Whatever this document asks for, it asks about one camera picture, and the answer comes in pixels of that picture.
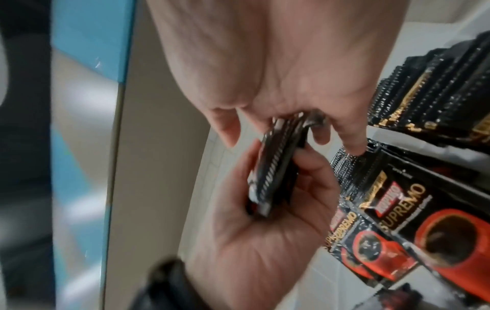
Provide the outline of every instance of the black wristband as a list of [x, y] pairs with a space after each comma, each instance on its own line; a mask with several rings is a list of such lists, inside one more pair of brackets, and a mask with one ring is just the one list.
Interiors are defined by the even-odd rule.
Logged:
[[130, 310], [210, 310], [185, 274], [185, 265], [173, 259], [156, 266]]

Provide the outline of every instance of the hand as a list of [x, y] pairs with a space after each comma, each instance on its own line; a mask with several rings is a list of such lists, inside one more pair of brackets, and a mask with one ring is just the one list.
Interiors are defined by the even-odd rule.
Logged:
[[[318, 108], [354, 155], [408, 0], [148, 0], [179, 86], [230, 147], [235, 109], [271, 117]], [[330, 125], [314, 130], [326, 144]]]
[[308, 146], [293, 157], [301, 172], [291, 204], [252, 219], [247, 177], [259, 149], [256, 140], [221, 184], [187, 262], [192, 284], [214, 310], [274, 309], [322, 245], [338, 205], [329, 162]]

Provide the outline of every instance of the coffee cup graphic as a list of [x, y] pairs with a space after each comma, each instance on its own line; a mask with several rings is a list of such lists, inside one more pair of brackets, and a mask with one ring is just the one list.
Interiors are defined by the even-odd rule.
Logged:
[[356, 262], [345, 248], [342, 248], [340, 253], [342, 255], [342, 263], [344, 263], [344, 265], [347, 266], [347, 268], [363, 276], [364, 278], [368, 278], [368, 279], [373, 278], [373, 276], [366, 270], [366, 268], [364, 268], [363, 265]]
[[416, 264], [403, 247], [388, 241], [371, 230], [357, 234], [353, 244], [354, 256], [377, 274], [396, 281], [405, 271]]
[[490, 302], [490, 224], [457, 209], [429, 216], [417, 230], [415, 245], [441, 276]]

